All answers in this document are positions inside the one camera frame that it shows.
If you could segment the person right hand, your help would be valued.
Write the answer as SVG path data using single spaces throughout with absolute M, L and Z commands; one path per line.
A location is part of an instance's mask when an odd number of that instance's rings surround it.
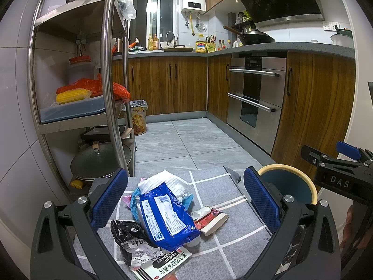
M 343 249 L 345 247 L 346 242 L 350 239 L 350 236 L 352 235 L 351 223 L 353 220 L 354 212 L 355 212 L 355 205 L 351 205 L 346 213 L 346 223 L 343 228 L 343 239 L 339 245 L 340 249 Z M 365 236 L 362 238 L 357 248 L 358 249 L 365 248 L 369 244 L 371 238 L 372 238 L 372 227 L 370 227 L 367 230 L 367 232 L 365 233 Z

